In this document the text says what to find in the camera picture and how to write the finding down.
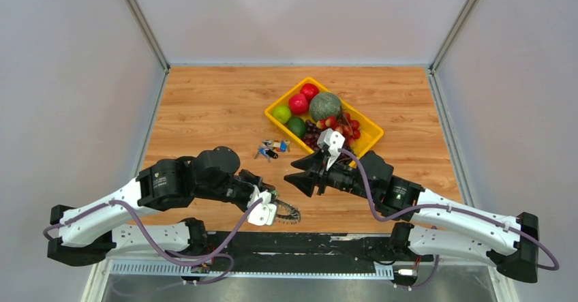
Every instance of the white wall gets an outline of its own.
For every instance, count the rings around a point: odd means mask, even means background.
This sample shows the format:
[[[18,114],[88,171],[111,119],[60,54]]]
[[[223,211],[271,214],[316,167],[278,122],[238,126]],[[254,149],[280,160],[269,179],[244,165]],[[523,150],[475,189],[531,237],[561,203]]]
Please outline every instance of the white wall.
[[[430,63],[466,0],[138,0],[171,63]]]
[[[521,301],[576,301],[577,5],[481,0],[440,71],[476,205],[535,213],[561,262],[517,283]]]
[[[132,175],[163,74],[124,0],[0,0],[2,301],[78,301],[46,257],[50,208]]]

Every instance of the cantaloupe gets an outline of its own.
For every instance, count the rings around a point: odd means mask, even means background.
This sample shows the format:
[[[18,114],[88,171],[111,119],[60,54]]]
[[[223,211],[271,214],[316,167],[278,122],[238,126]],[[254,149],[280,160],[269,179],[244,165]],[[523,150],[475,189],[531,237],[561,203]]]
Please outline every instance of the cantaloupe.
[[[319,93],[309,104],[309,114],[315,122],[327,119],[329,116],[338,117],[341,112],[341,100],[333,93]]]

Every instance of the wooden surface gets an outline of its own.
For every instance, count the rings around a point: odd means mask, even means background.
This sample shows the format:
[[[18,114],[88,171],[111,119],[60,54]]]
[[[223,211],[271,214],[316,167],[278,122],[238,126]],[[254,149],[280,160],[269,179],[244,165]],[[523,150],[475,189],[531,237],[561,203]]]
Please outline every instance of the wooden surface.
[[[298,172],[289,163],[305,153],[296,145],[268,163],[254,159],[262,139],[283,138],[265,108],[304,77],[311,76],[384,129],[375,152],[397,176],[461,201],[434,101],[423,68],[411,67],[174,67],[158,112],[143,168],[163,158],[196,156],[224,145],[241,168],[264,177],[284,200],[301,210],[299,224],[275,223],[241,230],[292,232],[390,232],[375,221],[365,199],[328,188],[308,198],[283,180]],[[231,204],[195,199],[185,209],[147,217],[146,224],[203,220],[207,230],[230,230],[241,216]]]

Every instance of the white bracket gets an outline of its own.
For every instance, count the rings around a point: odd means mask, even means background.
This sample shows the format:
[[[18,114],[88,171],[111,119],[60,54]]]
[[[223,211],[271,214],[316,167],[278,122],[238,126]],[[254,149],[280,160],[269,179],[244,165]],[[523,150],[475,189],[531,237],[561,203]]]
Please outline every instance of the white bracket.
[[[138,205],[141,198],[140,183],[132,179],[128,184],[119,190],[109,194],[89,205],[77,209],[70,209],[64,212],[60,223],[64,224],[70,218],[77,216],[102,203],[111,200],[122,200],[128,203],[138,215],[153,215],[159,211]],[[95,239],[102,236],[105,232],[112,230],[122,224],[126,224],[132,219],[130,214],[120,205],[107,206],[86,217],[79,219],[73,224],[64,226],[59,229],[59,236],[62,237],[62,245],[70,247],[84,247]]]
[[[331,128],[327,128],[321,133],[321,135],[319,135],[317,146],[320,148],[323,148],[323,145],[329,146],[328,152],[330,156],[327,160],[325,170],[329,170],[329,168],[331,168],[331,166],[337,161],[339,154],[341,154],[338,150],[343,147],[344,143],[345,137]]]
[[[410,231],[408,241],[410,242],[408,248],[419,256],[439,254],[475,260],[492,267],[496,266],[486,256],[486,252],[491,250],[490,247],[455,232],[415,226]]]
[[[516,228],[518,230],[521,228],[521,226],[516,222],[516,217],[481,211],[449,200],[426,189],[424,192],[419,194],[416,205],[428,204],[465,209],[504,224],[508,224],[509,228]],[[517,250],[514,247],[514,242],[520,241],[520,235],[512,231],[505,230],[471,215],[456,212],[455,210],[447,211],[444,209],[424,208],[419,212],[414,213],[412,216],[412,222],[413,221],[436,225],[457,232],[465,237],[470,237],[484,243],[503,256],[509,256],[516,252]]]
[[[260,192],[256,185],[253,185],[253,187],[253,194],[251,194],[251,200],[247,204],[247,207],[252,206],[259,198],[262,198],[263,201],[251,211],[247,221],[257,226],[270,226],[275,221],[277,205],[271,203],[272,194],[270,192]]]
[[[146,226],[153,240],[163,249],[182,251],[189,246],[189,228],[184,222],[168,226]],[[137,225],[122,225],[112,230],[112,241],[117,246],[106,256],[114,256],[126,252],[153,251],[145,236]]]

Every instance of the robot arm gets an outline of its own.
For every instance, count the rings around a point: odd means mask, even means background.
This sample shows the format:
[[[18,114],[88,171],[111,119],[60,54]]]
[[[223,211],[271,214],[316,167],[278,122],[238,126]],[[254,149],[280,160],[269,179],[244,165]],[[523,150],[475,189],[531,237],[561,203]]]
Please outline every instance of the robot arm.
[[[235,204],[255,225],[271,225],[277,215],[275,187],[247,170],[235,175],[241,162],[227,147],[203,151],[198,157],[160,160],[117,191],[81,208],[57,205],[50,214],[59,237],[48,242],[48,257],[72,266],[90,265],[107,255],[150,250],[131,215],[116,201],[128,204],[140,216],[187,207],[194,198]],[[199,255],[207,246],[204,224],[189,218],[171,226],[147,226],[163,250]]]
[[[340,136],[332,130],[323,132],[318,141],[319,151],[291,163],[304,172],[286,175],[285,180],[309,197],[315,187],[318,187],[317,194],[321,195],[329,186],[367,198],[359,170],[335,163],[339,155],[336,151],[339,153],[344,141]],[[444,254],[478,260],[495,266],[514,280],[537,281],[538,248],[515,232],[522,231],[538,240],[538,218],[535,215],[498,215],[449,200],[393,175],[393,167],[373,151],[359,161],[368,178],[375,210],[388,217],[381,221],[405,220],[447,229],[433,230],[397,223],[392,231],[390,248],[409,250],[417,255]],[[408,208],[414,211],[394,216]],[[496,226],[478,216],[490,218],[503,226]]]

